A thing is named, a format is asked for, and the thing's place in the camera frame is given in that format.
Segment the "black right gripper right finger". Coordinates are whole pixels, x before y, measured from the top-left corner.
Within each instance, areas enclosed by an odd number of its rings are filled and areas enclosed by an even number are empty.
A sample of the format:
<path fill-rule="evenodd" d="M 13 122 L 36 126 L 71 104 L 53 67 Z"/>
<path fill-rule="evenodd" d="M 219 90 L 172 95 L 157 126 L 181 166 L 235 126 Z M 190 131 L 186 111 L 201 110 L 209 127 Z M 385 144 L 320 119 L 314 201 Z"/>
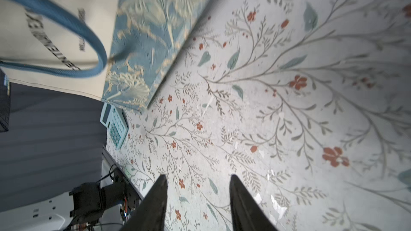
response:
<path fill-rule="evenodd" d="M 237 175 L 231 175 L 229 192 L 234 231 L 278 231 Z"/>

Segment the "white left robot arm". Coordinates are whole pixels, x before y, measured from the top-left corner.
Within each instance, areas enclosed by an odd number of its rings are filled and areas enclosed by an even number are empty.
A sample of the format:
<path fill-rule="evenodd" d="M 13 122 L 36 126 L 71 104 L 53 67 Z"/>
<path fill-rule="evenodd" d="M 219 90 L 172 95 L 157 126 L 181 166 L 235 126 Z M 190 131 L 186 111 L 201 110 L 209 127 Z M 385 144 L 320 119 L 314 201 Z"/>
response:
<path fill-rule="evenodd" d="M 1 230 L 69 231 L 103 213 L 101 186 L 89 182 L 45 201 L 1 212 Z"/>

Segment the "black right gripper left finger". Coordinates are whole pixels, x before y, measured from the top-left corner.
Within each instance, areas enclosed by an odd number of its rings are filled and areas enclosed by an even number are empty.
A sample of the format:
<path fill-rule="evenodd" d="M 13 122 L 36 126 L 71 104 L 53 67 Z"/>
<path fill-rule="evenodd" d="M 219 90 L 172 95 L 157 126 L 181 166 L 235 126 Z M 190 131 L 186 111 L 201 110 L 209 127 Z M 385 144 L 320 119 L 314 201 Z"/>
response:
<path fill-rule="evenodd" d="M 168 181 L 162 174 L 120 231 L 163 231 L 167 211 Z"/>

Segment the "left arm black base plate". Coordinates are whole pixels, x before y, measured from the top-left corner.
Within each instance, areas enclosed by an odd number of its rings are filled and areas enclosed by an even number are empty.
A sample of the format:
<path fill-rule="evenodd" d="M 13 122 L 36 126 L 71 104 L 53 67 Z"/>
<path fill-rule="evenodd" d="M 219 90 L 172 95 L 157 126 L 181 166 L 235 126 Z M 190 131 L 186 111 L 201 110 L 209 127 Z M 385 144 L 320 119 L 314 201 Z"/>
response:
<path fill-rule="evenodd" d="M 136 187 L 120 168 L 115 167 L 110 173 L 112 184 L 120 188 L 120 213 L 122 220 L 127 222 L 134 214 L 134 211 L 139 207 L 142 198 Z"/>

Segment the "cream canvas tote bag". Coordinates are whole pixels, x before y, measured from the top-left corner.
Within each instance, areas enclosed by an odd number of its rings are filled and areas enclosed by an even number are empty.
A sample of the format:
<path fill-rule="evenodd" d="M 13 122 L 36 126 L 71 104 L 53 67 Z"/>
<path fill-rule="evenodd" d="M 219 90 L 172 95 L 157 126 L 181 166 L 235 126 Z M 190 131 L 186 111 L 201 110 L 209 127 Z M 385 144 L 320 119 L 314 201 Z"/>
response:
<path fill-rule="evenodd" d="M 148 107 L 210 0 L 1 0 L 9 81 Z"/>

